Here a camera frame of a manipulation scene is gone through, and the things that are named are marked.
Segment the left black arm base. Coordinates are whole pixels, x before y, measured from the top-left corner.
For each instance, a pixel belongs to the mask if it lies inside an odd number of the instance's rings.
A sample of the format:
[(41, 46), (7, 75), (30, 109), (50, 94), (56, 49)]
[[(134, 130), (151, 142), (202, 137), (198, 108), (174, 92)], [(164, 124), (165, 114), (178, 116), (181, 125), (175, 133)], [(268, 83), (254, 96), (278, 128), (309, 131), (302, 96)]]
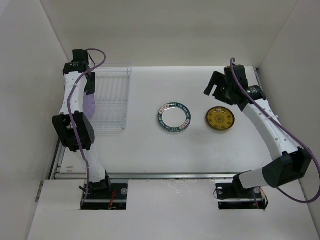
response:
[(128, 197), (128, 182), (106, 181), (92, 183), (88, 185), (88, 195), (86, 197), (87, 185), (79, 187), (83, 191), (80, 203), (81, 210), (126, 210)]

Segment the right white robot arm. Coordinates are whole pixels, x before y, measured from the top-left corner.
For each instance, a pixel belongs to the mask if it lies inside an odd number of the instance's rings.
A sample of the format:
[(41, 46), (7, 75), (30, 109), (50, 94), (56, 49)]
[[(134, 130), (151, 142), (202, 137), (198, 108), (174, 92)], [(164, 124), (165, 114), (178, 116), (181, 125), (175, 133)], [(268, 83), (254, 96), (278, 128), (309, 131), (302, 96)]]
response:
[(266, 144), (271, 163), (233, 178), (232, 193), (243, 197), (250, 189), (270, 186), (277, 188), (303, 178), (312, 157), (305, 147), (281, 128), (270, 108), (265, 93), (258, 85), (249, 86), (243, 65), (227, 66), (224, 73), (215, 71), (204, 94), (228, 105), (236, 105), (253, 123)]

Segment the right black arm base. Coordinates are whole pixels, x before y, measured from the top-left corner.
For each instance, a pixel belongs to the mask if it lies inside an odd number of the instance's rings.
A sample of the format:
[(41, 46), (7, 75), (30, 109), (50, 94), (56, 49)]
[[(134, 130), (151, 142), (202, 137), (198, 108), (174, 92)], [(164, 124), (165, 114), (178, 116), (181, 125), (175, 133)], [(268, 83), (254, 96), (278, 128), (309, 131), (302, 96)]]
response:
[(232, 182), (216, 182), (213, 195), (219, 210), (266, 210), (268, 197), (260, 187), (237, 191)]

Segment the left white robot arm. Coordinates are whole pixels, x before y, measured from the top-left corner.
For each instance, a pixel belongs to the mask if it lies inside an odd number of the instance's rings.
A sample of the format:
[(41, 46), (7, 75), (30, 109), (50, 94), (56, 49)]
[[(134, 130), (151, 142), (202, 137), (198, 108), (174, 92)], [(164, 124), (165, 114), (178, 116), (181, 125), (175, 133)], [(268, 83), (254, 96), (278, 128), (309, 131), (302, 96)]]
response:
[(59, 113), (52, 124), (62, 145), (79, 154), (87, 174), (85, 191), (96, 193), (100, 198), (111, 195), (110, 178), (98, 160), (88, 156), (95, 143), (95, 130), (91, 120), (96, 110), (96, 74), (100, 64), (90, 56), (91, 49), (74, 49), (72, 60), (64, 65), (64, 96)]

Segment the purple plate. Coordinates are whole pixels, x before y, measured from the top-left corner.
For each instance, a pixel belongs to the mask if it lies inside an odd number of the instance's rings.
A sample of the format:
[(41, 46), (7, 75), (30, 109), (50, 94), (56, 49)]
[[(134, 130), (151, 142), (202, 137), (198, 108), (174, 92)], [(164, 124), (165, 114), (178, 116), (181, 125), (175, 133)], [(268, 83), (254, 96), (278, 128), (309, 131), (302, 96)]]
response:
[(95, 94), (87, 95), (85, 94), (83, 96), (83, 113), (86, 116), (86, 118), (91, 121), (96, 110), (96, 99)]

